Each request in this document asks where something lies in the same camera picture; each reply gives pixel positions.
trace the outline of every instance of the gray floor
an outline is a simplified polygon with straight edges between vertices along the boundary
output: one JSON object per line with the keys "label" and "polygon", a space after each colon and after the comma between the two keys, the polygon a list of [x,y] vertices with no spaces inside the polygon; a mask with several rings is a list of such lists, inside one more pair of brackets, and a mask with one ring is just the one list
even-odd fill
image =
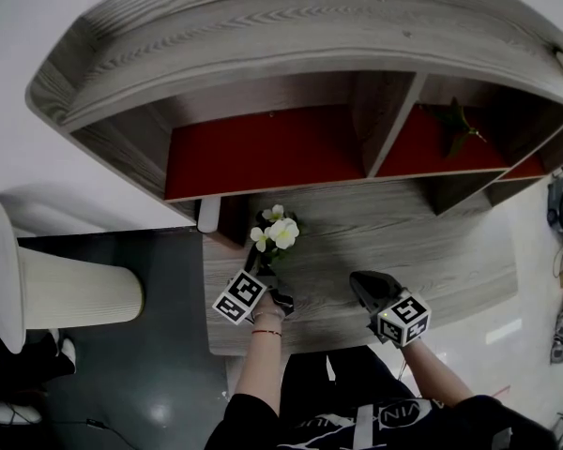
{"label": "gray floor", "polygon": [[[47,383],[53,420],[93,418],[147,449],[204,448],[221,420],[227,389],[222,357],[208,351],[202,236],[120,232],[22,239],[22,247],[129,268],[145,286],[133,322],[66,330],[77,348],[75,375]],[[111,432],[58,425],[63,448],[125,449]]]}

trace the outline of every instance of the wooden bookshelf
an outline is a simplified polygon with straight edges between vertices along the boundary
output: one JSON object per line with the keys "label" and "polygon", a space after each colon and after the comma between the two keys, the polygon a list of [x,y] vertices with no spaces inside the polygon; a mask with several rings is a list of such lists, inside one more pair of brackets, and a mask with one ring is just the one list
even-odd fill
{"label": "wooden bookshelf", "polygon": [[519,192],[539,182],[540,178],[526,178],[525,180],[496,180],[484,192],[492,206],[514,197]]}
{"label": "wooden bookshelf", "polygon": [[537,154],[532,154],[523,162],[517,165],[513,170],[504,174],[499,178],[502,182],[513,180],[527,180],[530,178],[542,178],[546,174],[542,161]]}
{"label": "wooden bookshelf", "polygon": [[456,156],[448,157],[450,140],[442,124],[419,105],[413,106],[376,176],[415,177],[508,170],[509,165],[492,141],[491,124],[484,110],[467,108],[465,116],[487,142],[472,136]]}
{"label": "wooden bookshelf", "polygon": [[363,178],[348,106],[311,107],[175,129],[165,200]]}

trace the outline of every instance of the cable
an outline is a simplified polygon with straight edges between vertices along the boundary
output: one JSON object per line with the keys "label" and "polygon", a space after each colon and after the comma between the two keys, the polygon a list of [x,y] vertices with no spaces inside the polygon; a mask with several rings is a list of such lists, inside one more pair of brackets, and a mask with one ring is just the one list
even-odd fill
{"label": "cable", "polygon": [[[555,273],[555,263],[556,259],[559,256],[559,253],[561,254],[561,262],[559,263],[558,271]],[[553,258],[553,277],[559,278],[559,275],[561,275],[561,270],[563,270],[563,245],[561,245],[561,248],[556,251],[555,257]]]}
{"label": "cable", "polygon": [[403,373],[406,369],[406,360],[403,360],[403,366],[401,367],[401,371],[398,374],[398,381],[400,382],[403,379]]}
{"label": "cable", "polygon": [[56,425],[86,425],[87,427],[90,428],[97,428],[98,430],[109,430],[112,433],[114,433],[117,437],[119,437],[123,443],[125,445],[127,445],[129,448],[131,448],[131,450],[140,450],[138,447],[133,446],[128,439],[126,439],[121,433],[119,433],[117,430],[115,430],[114,428],[110,428],[107,427],[106,425],[104,425],[102,422],[98,421],[98,420],[93,420],[91,418],[88,418],[85,420],[85,422],[76,422],[76,421],[71,421],[71,422],[54,422],[51,421],[51,423],[56,424]]}
{"label": "cable", "polygon": [[[12,410],[12,415],[10,416],[10,422],[7,423],[7,424],[0,424],[0,426],[11,427],[13,425],[14,420],[15,420],[15,415],[19,415],[29,425],[36,425],[36,424],[39,423],[39,422],[32,422],[31,420],[28,420],[27,418],[25,418],[23,415],[21,415],[19,412],[17,412],[10,403],[7,403],[7,406]],[[98,430],[109,430],[112,433],[114,433],[117,437],[119,437],[125,445],[127,445],[129,448],[131,448],[131,450],[140,450],[138,447],[132,445],[129,442],[129,440],[126,439],[117,430],[115,430],[114,428],[107,427],[106,425],[104,425],[99,420],[93,420],[91,418],[88,418],[84,422],[83,421],[74,421],[74,420],[65,421],[65,422],[57,422],[57,421],[54,421],[54,420],[49,420],[49,422],[51,424],[54,424],[54,425],[85,425],[86,427],[97,428]]]}

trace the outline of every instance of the artificial flower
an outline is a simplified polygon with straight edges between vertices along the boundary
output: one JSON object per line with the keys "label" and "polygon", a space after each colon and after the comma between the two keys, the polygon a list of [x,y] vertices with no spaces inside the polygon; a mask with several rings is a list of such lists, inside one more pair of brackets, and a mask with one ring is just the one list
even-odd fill
{"label": "artificial flower", "polygon": [[299,234],[300,230],[297,223],[291,218],[283,218],[273,224],[269,238],[275,242],[278,248],[286,250],[296,242]]}
{"label": "artificial flower", "polygon": [[283,206],[273,205],[273,209],[263,210],[263,218],[269,221],[278,221],[283,218]]}
{"label": "artificial flower", "polygon": [[251,230],[251,240],[256,242],[256,249],[263,252],[266,249],[266,240],[269,238],[271,227],[265,228],[263,232],[260,228],[254,227]]}

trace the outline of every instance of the red bracelet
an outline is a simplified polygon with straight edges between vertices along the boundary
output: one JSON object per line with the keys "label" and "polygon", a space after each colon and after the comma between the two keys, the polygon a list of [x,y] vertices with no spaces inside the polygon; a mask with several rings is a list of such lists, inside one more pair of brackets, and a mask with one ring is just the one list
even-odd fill
{"label": "red bracelet", "polygon": [[280,332],[276,332],[274,330],[252,330],[252,332],[254,334],[273,334],[273,335],[279,335],[280,337],[282,336]]}

